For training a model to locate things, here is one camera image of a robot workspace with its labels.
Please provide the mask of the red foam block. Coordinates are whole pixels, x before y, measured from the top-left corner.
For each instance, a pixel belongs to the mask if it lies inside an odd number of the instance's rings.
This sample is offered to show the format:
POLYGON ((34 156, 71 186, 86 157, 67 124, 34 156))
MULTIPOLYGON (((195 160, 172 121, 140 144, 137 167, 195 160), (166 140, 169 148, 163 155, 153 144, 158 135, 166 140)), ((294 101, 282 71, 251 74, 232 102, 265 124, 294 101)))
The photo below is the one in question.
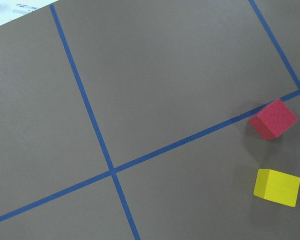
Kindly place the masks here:
POLYGON ((248 120, 264 140, 273 140, 280 137, 297 121, 297 116, 281 99, 276 99, 267 104, 248 120))

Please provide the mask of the yellow foam block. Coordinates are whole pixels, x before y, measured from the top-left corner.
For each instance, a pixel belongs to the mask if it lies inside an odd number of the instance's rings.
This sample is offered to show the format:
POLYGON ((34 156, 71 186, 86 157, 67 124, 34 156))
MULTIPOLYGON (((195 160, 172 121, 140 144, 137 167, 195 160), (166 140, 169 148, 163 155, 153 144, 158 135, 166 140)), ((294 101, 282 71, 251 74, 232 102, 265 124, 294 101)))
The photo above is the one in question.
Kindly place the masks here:
POLYGON ((260 168, 257 171, 253 195, 261 199, 295 207, 300 187, 300 177, 260 168))

